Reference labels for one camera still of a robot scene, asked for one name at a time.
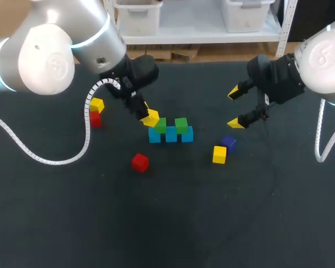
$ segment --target white cable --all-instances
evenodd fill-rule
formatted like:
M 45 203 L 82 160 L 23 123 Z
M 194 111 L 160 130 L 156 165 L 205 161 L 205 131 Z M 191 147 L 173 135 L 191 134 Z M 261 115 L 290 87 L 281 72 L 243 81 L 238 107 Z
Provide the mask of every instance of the white cable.
M 318 118 L 318 126 L 317 126 L 317 136 L 315 138 L 315 157 L 317 158 L 318 162 L 322 163 L 325 161 L 326 157 L 330 153 L 331 148 L 333 147 L 335 143 L 335 132 L 333 136 L 331 136 L 328 144 L 326 145 L 322 155 L 320 156 L 319 153 L 319 146 L 320 146 L 320 136 L 322 133 L 322 123 L 323 123 L 323 114 L 324 114 L 324 106 L 325 106 L 325 100 L 322 99 L 320 103 L 320 110 L 319 110 L 319 118 Z
M 121 88 L 121 85 L 117 81 L 110 79 L 110 78 L 99 81 L 97 84 L 95 84 L 91 88 L 91 90 L 89 91 L 87 95 L 87 98 L 85 99 L 85 103 L 84 103 L 84 122 L 85 122 L 84 145 L 83 145 L 82 150 L 76 156 L 72 157 L 71 159 L 67 159 L 63 161 L 52 161 L 52 160 L 43 159 L 35 155 L 32 151 L 30 151 L 30 149 L 28 149 L 22 143 L 22 141 L 16 136 L 16 134 L 11 130 L 11 128 L 9 128 L 9 126 L 5 124 L 1 119 L 0 119 L 0 126 L 10 135 L 10 137 L 14 140 L 14 142 L 16 142 L 16 144 L 22 149 L 22 151 L 24 151 L 29 157 L 36 160 L 37 162 L 40 162 L 46 165 L 52 165 L 52 166 L 60 166 L 60 165 L 67 165 L 67 164 L 73 163 L 77 161 L 78 159 L 80 159 L 88 149 L 89 141 L 90 141 L 89 105 L 97 89 L 100 88 L 104 84 L 111 84 L 118 90 L 120 90 Z

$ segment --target cube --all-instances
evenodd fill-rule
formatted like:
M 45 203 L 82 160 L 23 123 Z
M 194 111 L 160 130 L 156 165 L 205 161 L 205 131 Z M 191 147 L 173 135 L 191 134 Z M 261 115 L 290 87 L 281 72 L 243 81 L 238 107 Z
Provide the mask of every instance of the cube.
M 159 143 L 159 142 L 161 142 L 161 135 L 155 133 L 155 130 L 152 127 L 149 127 L 149 142 L 150 143 Z
M 166 133 L 166 118 L 161 118 L 155 126 L 155 132 L 158 134 Z
M 89 113 L 89 120 L 91 127 L 102 127 L 101 115 L 98 111 Z
M 149 115 L 143 119 L 140 119 L 140 121 L 143 122 L 144 126 L 155 127 L 159 122 L 159 113 L 152 109 L 148 109 L 147 111 Z
M 104 102 L 102 99 L 93 98 L 90 101 L 89 110 L 91 112 L 98 111 L 99 113 L 101 113 L 103 109 L 104 109 Z
M 184 118 L 175 119 L 176 133 L 187 134 L 188 133 L 188 120 Z
M 178 141 L 178 134 L 176 133 L 176 127 L 166 127 L 165 140 L 166 142 Z
M 212 162 L 216 164 L 224 164 L 226 162 L 227 148 L 222 146 L 215 146 L 213 148 Z
M 149 167 L 149 158 L 142 155 L 136 154 L 132 160 L 132 168 L 138 172 L 143 173 Z
M 231 153 L 233 153 L 233 151 L 236 148 L 236 143 L 237 143 L 237 140 L 234 137 L 232 137 L 232 136 L 226 136 L 221 141 L 221 146 L 226 147 L 227 148 L 227 152 L 229 154 L 231 154 Z
M 192 126 L 188 127 L 188 133 L 181 135 L 182 142 L 193 142 L 194 141 L 194 130 Z

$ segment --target red cube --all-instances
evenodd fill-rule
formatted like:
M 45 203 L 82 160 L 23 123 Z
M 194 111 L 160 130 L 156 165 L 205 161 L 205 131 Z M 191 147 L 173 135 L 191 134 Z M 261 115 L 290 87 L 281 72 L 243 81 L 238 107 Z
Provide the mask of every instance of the red cube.
M 142 154 L 136 154 L 132 160 L 132 168 L 143 173 L 149 166 L 149 158 Z
M 102 127 L 101 115 L 98 111 L 89 113 L 89 120 L 91 127 Z

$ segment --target black cable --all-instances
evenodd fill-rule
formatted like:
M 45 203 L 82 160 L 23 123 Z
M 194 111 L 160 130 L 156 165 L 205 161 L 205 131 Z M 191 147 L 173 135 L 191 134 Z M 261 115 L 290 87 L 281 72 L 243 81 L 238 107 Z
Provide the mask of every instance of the black cable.
M 257 216 L 261 213 L 261 211 L 268 205 L 269 201 L 270 201 L 270 197 L 272 197 L 274 195 L 274 191 L 275 189 L 279 188 L 280 189 L 280 194 L 282 195 L 282 191 L 280 188 L 280 182 L 278 179 L 278 175 L 277 175 L 277 170 L 276 167 L 273 164 L 273 153 L 272 153 L 272 145 L 270 143 L 270 135 L 269 135 L 269 131 L 266 125 L 266 122 L 263 121 L 264 127 L 265 127 L 265 132 L 266 132 L 266 145 L 269 149 L 269 159 L 268 161 L 266 161 L 266 166 L 267 166 L 267 170 L 271 170 L 272 172 L 272 186 L 271 189 L 267 192 L 267 195 L 265 196 L 265 198 L 261 201 L 261 203 L 257 206 L 256 208 L 256 212 L 253 214 L 249 214 L 246 216 L 246 220 L 243 224 L 240 224 L 240 226 L 232 233 L 228 234 L 225 236 L 224 240 L 222 242 L 220 242 L 218 245 L 216 245 L 216 247 L 214 247 L 211 250 L 208 251 L 204 251 L 204 253 L 202 254 L 203 257 L 203 264 L 205 264 L 205 262 L 207 260 L 210 259 L 210 257 L 213 254 L 218 253 L 219 251 L 221 251 L 225 245 L 230 242 L 233 239 L 236 239 L 238 236 L 240 236 L 241 234 L 245 233 L 249 226 L 254 222 L 254 220 L 257 218 Z

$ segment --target green cube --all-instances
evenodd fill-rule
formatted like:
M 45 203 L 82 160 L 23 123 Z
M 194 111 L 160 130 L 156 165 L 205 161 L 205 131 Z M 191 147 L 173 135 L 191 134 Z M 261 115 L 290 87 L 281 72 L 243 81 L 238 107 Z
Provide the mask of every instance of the green cube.
M 175 119 L 175 126 L 178 134 L 187 134 L 189 132 L 188 120 L 185 117 Z
M 155 126 L 155 133 L 165 134 L 166 133 L 166 118 L 161 118 Z

